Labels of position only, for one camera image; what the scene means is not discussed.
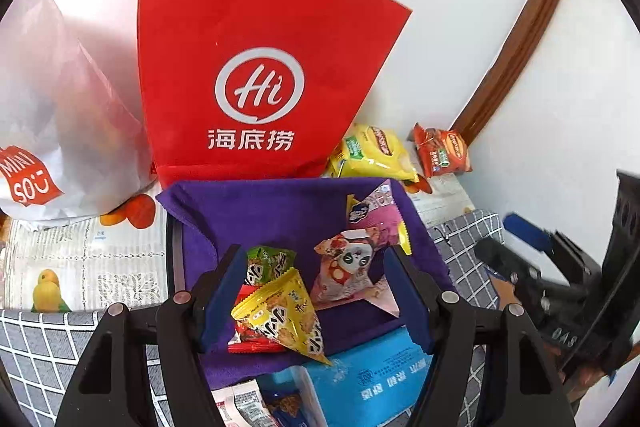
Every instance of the yellow parrot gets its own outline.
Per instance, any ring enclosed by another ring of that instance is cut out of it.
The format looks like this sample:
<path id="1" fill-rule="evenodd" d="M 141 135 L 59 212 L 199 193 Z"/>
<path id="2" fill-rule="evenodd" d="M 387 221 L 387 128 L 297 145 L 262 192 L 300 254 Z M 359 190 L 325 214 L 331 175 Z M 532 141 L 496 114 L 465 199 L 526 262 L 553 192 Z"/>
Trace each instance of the yellow parrot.
<path id="1" fill-rule="evenodd" d="M 38 284 L 33 289 L 34 313 L 70 312 L 69 306 L 62 299 L 60 281 L 53 270 L 43 270 L 38 275 Z"/>

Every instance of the white plastic bag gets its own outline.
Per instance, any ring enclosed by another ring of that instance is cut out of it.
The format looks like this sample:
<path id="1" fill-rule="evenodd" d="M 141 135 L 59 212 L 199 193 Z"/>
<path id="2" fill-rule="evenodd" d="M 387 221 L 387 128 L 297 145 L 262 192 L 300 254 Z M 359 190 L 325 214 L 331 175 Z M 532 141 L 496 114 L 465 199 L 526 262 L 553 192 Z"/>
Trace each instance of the white plastic bag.
<path id="1" fill-rule="evenodd" d="M 34 227 L 109 212 L 152 180 L 142 124 L 53 0 L 0 21 L 0 208 Z"/>

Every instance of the gray grid cloth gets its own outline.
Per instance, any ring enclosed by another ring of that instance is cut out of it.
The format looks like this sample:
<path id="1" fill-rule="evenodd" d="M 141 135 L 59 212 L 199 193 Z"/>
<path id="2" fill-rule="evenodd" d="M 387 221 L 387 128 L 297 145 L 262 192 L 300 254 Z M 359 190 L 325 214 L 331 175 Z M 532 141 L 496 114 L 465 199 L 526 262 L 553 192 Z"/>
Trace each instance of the gray grid cloth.
<path id="1" fill-rule="evenodd" d="M 429 229 L 429 234 L 460 296 L 476 306 L 497 307 L 498 296 L 473 252 L 481 237 L 492 235 L 502 241 L 497 214 L 474 210 Z M 54 425 L 71 375 L 101 317 L 102 312 L 1 312 L 0 359 L 22 411 L 34 427 Z M 173 427 L 157 346 L 147 346 L 146 357 L 158 426 Z M 460 414 L 461 427 L 471 425 L 475 418 L 483 367 L 484 349 L 477 346 Z"/>

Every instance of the silver bolt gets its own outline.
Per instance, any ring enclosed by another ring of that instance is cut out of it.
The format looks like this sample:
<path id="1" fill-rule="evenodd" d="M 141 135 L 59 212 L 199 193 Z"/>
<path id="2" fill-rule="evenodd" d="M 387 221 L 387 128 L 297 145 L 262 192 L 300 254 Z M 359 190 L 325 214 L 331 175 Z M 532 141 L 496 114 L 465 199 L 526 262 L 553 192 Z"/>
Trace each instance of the silver bolt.
<path id="1" fill-rule="evenodd" d="M 174 295 L 174 302 L 176 304 L 187 304 L 191 300 L 191 294 L 189 292 L 178 292 Z"/>
<path id="2" fill-rule="evenodd" d="M 551 301 L 547 297 L 543 297 L 540 299 L 540 306 L 542 307 L 542 310 L 548 314 L 549 309 L 551 309 Z"/>
<path id="3" fill-rule="evenodd" d="M 450 291 L 442 292 L 442 295 L 440 297 L 447 304 L 455 304 L 460 300 L 460 296 L 457 293 Z"/>
<path id="4" fill-rule="evenodd" d="M 112 304 L 111 306 L 109 306 L 109 309 L 107 309 L 107 312 L 108 314 L 111 315 L 111 317 L 117 317 L 123 311 L 124 311 L 124 304 L 120 302 L 116 302 L 115 304 Z"/>
<path id="5" fill-rule="evenodd" d="M 524 308 L 517 303 L 511 303 L 507 306 L 511 315 L 515 315 L 516 317 L 520 317 L 524 315 Z"/>

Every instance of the purple cloth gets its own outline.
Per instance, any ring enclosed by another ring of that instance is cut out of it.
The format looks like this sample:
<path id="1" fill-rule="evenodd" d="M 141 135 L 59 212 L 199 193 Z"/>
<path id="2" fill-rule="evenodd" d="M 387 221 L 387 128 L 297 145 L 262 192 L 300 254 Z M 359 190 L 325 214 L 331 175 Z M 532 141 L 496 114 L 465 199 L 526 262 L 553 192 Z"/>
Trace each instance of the purple cloth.
<path id="1" fill-rule="evenodd" d="M 289 248 L 297 252 L 295 267 L 307 288 L 319 271 L 314 251 L 323 239 L 347 229 L 346 197 L 363 200 L 384 178 L 309 178 L 298 180 L 248 180 L 228 182 L 177 182 L 158 196 L 158 201 L 185 224 L 182 232 L 184 274 L 187 288 L 214 269 L 226 249 L 240 244 L 248 250 L 257 245 Z M 412 247 L 411 259 L 432 275 L 442 290 L 453 290 L 446 264 L 429 237 L 404 187 L 392 180 L 392 192 Z M 369 269 L 373 282 L 382 276 L 383 255 L 376 255 Z M 370 341 L 402 325 L 400 319 L 366 301 L 318 312 L 324 350 L 332 355 Z M 258 355 L 232 355 L 226 343 L 233 336 L 229 320 L 220 341 L 201 357 L 212 389 L 239 380 L 279 371 L 309 359 L 287 351 Z"/>

